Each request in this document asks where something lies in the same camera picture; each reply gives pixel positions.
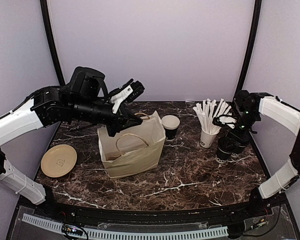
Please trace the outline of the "black plastic cup lid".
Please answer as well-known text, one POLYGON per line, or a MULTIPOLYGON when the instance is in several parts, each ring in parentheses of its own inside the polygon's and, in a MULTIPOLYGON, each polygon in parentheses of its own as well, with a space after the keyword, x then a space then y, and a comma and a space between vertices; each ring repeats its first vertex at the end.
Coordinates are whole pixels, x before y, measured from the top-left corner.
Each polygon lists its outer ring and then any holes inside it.
POLYGON ((236 142, 227 137, 221 137, 218 140, 218 149, 224 153, 233 153, 236 149, 236 142))

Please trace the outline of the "black paper coffee cup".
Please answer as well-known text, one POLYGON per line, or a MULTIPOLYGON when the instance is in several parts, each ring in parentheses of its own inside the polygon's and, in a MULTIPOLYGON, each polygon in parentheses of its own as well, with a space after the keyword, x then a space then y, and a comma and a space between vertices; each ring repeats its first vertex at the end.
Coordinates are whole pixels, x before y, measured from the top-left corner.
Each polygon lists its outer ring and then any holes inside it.
POLYGON ((231 158, 232 159, 236 159, 240 156, 240 154, 245 150, 245 147, 238 147, 236 148, 232 154, 231 154, 231 158))

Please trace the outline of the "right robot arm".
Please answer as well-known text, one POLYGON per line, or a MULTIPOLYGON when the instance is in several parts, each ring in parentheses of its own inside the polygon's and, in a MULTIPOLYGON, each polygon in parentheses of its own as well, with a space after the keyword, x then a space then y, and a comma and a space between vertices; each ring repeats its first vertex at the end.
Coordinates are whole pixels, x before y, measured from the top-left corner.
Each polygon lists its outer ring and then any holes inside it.
POLYGON ((300 179, 300 110, 266 92, 240 90, 234 101, 241 115, 219 141, 218 150, 227 158, 240 153, 253 124, 257 125, 260 136, 255 141, 271 177, 254 190, 253 200, 245 205, 245 213, 256 217, 265 208, 263 200, 286 191, 300 179))

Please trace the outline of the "brown cardboard cup carrier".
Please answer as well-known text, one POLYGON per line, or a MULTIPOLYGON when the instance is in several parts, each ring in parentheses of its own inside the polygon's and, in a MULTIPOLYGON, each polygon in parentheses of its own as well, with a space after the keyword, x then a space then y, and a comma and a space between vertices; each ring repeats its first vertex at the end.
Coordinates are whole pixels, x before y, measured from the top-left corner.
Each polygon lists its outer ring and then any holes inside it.
POLYGON ((106 161, 115 161, 116 159, 118 159, 121 155, 110 155, 106 158, 106 161))

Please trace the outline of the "cream paper carry bag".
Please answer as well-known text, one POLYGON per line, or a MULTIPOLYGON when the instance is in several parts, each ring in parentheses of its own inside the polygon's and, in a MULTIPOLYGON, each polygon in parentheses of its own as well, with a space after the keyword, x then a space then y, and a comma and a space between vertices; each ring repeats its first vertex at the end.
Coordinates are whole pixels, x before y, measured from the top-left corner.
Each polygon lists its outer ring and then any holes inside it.
POLYGON ((130 127, 108 135, 107 129, 97 130, 100 159, 110 179, 116 180, 136 175, 158 166, 164 143, 165 129, 157 111, 143 118, 141 125, 130 127), (113 161, 106 161, 111 155, 121 155, 113 161))

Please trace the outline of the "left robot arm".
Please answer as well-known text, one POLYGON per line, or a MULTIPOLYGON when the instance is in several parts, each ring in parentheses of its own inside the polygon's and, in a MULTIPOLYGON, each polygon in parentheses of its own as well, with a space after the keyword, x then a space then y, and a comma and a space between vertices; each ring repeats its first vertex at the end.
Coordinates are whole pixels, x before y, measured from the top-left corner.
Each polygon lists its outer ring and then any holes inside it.
POLYGON ((6 158, 1 146, 34 130, 58 122, 73 120, 92 125, 103 124, 114 137, 143 120, 125 103, 131 103, 145 90, 138 80, 108 91, 105 74, 89 68, 75 68, 70 82, 64 86, 47 86, 36 90, 16 108, 0 116, 0 183, 28 199, 50 218, 57 218, 60 206, 54 202, 52 190, 17 170, 6 158))

